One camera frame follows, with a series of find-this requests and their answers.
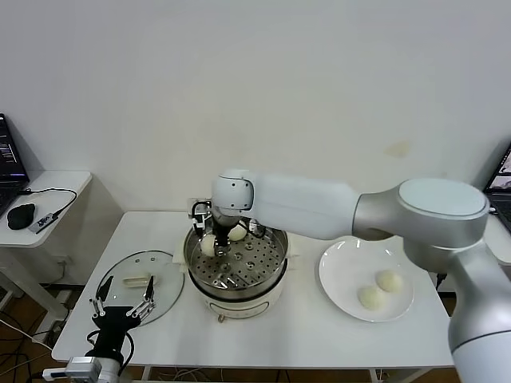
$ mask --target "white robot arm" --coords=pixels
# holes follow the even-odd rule
[[[413,263],[455,281],[449,342],[461,379],[508,379],[511,283],[482,240],[489,203],[477,189],[424,179],[359,195],[343,183],[232,169],[215,180],[212,204],[226,227],[243,216],[315,239],[402,236]]]

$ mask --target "computer mouse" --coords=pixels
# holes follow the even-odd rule
[[[7,213],[7,226],[12,230],[21,230],[34,221],[35,205],[27,203],[11,209]]]

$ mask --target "laptop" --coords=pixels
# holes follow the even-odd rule
[[[30,182],[10,135],[6,117],[0,113],[0,215]]]
[[[495,214],[511,233],[511,145],[485,187]]]

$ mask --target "pot lid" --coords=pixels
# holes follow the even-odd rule
[[[122,259],[105,274],[97,287],[99,290],[113,277],[103,305],[137,306],[144,299],[149,279],[153,276],[156,306],[140,326],[156,321],[174,306],[183,290],[184,275],[179,265],[172,263],[172,258],[172,254],[165,251],[150,250],[138,251]]]

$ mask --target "laptop screen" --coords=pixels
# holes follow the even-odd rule
[[[511,193],[511,145],[486,185],[485,192]]]
[[[28,181],[6,118],[0,113],[0,181]]]

